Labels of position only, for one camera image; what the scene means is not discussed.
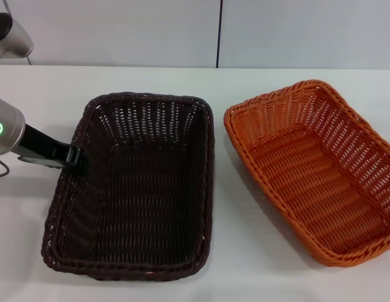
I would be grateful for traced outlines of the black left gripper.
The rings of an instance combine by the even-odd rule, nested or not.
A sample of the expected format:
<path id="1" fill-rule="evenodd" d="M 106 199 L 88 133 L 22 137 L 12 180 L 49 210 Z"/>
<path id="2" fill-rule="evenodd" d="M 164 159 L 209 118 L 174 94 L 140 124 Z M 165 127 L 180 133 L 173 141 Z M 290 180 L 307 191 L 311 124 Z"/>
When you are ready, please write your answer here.
<path id="1" fill-rule="evenodd" d="M 28 124 L 18 144 L 18 160 L 26 163 L 60 169 L 77 165 L 80 157 L 79 147 L 62 143 Z"/>

